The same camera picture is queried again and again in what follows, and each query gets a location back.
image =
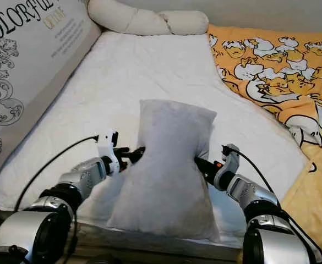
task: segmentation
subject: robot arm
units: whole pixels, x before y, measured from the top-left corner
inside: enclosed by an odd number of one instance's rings
[[[226,191],[244,212],[247,232],[243,243],[243,263],[322,263],[322,251],[281,209],[276,195],[235,174],[239,167],[238,151],[232,144],[223,147],[225,164],[210,163],[200,158],[195,158],[195,162],[206,174],[206,181],[216,189]]]
[[[62,255],[70,225],[92,188],[126,164],[122,157],[136,162],[144,148],[113,148],[117,133],[100,137],[101,158],[92,158],[63,174],[56,186],[45,190],[28,208],[12,214],[0,226],[0,264],[50,264]]]

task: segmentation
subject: white sheet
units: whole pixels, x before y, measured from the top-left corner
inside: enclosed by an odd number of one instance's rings
[[[119,132],[119,146],[135,148],[139,100],[148,98],[216,111],[210,160],[221,161],[221,145],[236,144],[262,170],[280,199],[307,162],[289,132],[270,113],[223,84],[206,35],[140,37],[106,32],[2,169],[0,210],[12,210],[32,175],[53,155],[81,138],[113,128]],[[40,175],[21,205],[29,205],[43,189],[54,186],[62,173],[95,156],[93,141],[70,150]],[[238,173],[263,184],[243,159]],[[92,206],[93,201],[99,202],[96,193],[82,205],[79,219],[103,227],[104,221],[99,219],[102,212]],[[230,237],[243,235],[245,222],[240,208],[212,187],[210,195],[222,241],[238,245]]]

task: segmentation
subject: yellow blanket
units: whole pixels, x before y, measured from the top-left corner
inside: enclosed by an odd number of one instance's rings
[[[208,35],[223,82],[274,114],[310,158],[282,204],[322,248],[322,34],[210,25]]]

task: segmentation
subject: gray wall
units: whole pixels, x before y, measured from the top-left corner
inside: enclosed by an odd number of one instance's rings
[[[119,0],[138,8],[200,10],[219,26],[322,32],[322,0]]]

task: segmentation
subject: cylindrical bolster pillow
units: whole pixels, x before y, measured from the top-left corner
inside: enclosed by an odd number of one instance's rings
[[[166,11],[159,14],[115,0],[90,0],[90,18],[110,30],[135,35],[197,35],[206,33],[209,20],[200,11]]]

